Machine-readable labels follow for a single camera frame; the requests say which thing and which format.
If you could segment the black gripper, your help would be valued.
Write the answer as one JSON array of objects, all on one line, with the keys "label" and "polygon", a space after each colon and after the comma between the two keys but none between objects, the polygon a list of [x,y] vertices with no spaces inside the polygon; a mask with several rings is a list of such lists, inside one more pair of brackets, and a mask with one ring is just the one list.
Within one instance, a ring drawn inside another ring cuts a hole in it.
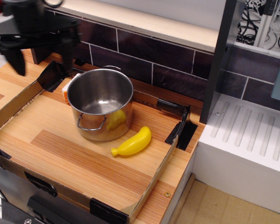
[{"label": "black gripper", "polygon": [[75,48],[80,42],[79,21],[55,15],[46,7],[3,7],[0,22],[0,50],[21,76],[26,67],[21,49],[58,46],[63,72],[71,72]]}]

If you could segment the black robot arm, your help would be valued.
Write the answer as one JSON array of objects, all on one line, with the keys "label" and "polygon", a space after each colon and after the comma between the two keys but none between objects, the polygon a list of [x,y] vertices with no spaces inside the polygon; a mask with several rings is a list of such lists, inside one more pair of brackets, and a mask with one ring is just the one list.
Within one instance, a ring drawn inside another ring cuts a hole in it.
[{"label": "black robot arm", "polygon": [[58,16],[46,7],[57,8],[44,0],[4,0],[11,18],[0,23],[0,54],[19,74],[26,74],[23,49],[56,47],[63,60],[63,73],[70,75],[75,46],[80,42],[79,21]]}]

